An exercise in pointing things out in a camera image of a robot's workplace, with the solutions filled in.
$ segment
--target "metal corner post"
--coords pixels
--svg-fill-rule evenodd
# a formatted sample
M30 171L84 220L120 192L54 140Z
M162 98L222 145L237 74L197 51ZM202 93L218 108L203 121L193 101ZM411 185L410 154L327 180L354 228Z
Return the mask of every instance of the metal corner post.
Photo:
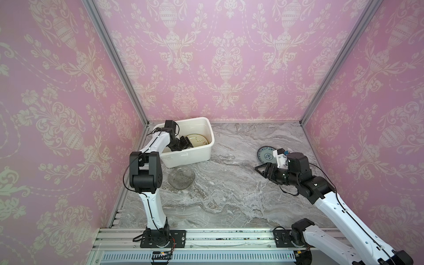
M104 44L105 50L107 51L113 65L115 66L115 69L121 78L121 81L127 90L128 96L131 99L131 102L134 105L134 108L137 111L137 114L140 118L140 120L143 123L143 126L145 129L147 129L148 126L148 120L147 116L143 110L143 107L141 106L140 101L138 100L138 96L135 93L135 90L131 84L131 80L129 79L124 65L121 62L121 59L119 58L118 52L116 51L112 39L107 31L107 28L102 20L102 17L99 13L99 10L97 9L96 4L94 3L94 0L81 0L87 10L88 15L90 16L97 33L99 34L99 37L101 41Z
M312 99L311 103L309 104L308 108L303 114L300 120L300 124L302 127L311 118L313 112L315 111L321 99L324 97L324 94L327 91L328 87L330 86L331 82L333 81L334 77L336 77L338 71L340 70L343 63L346 61L347 57L349 56L349 53L353 50L355 44L359 40L360 36L364 32L365 28L367 27L368 23L371 21L372 17L374 16L375 12L377 11L378 7L380 6L382 2L383 0L368 1L366 7L364 8L364 11L361 14L361 17L358 19L352 31L350 32L350 35L348 36L342 49L337 55L337 58L334 60L328 73L324 77L324 80L322 81L321 86L319 87L314 98Z

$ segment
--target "white plastic bin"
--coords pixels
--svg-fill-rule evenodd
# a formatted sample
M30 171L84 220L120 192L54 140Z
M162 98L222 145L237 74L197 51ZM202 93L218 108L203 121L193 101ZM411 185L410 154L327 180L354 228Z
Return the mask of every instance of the white plastic bin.
M176 123L180 127L178 138L189 134L201 134L208 140L207 145L188 148L181 151L173 151L166 147L160 155L161 160L167 168L188 165L197 162L209 160L211 158L212 146L215 143L212 127L209 120L205 117L193 118L187 120L177 120ZM158 124L156 128L163 128L164 123Z

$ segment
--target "marble surface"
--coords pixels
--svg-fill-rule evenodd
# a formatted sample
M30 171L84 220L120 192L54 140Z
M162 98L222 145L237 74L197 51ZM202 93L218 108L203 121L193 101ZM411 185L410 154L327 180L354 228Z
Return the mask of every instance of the marble surface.
M209 161L181 166L177 172L178 167L162 165L161 199L171 227L290 227L302 218L322 227L334 227L307 199L282 193L277 185L254 171L260 165L257 150L264 145L302 152L316 163L298 123L213 123L212 130L215 144ZM187 186L186 178L192 173L194 181L186 189L174 188ZM283 189L296 193L293 187ZM129 192L119 227L145 226L146 215L139 195Z

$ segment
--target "pink wall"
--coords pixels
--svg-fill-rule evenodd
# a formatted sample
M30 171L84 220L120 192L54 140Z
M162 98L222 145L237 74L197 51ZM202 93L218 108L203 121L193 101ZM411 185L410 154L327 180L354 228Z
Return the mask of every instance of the pink wall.
M0 4L0 264L85 264L142 126L81 1Z
M383 1L306 129L350 207L424 264L424 2Z
M96 0L149 120L299 120L368 0Z

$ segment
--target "gray marble tabletop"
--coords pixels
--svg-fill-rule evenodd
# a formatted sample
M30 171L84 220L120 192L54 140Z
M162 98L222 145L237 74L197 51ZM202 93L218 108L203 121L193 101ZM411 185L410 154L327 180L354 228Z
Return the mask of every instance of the gray marble tabletop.
M284 194L254 171L261 164L257 150L264 145L302 152L316 163L298 123L213 123L212 130L215 144L209 161L175 168L162 165L161 200L171 227L290 227L302 218L334 227L307 199ZM282 188L296 193L293 187ZM143 204L138 194L129 192L119 227L145 226Z

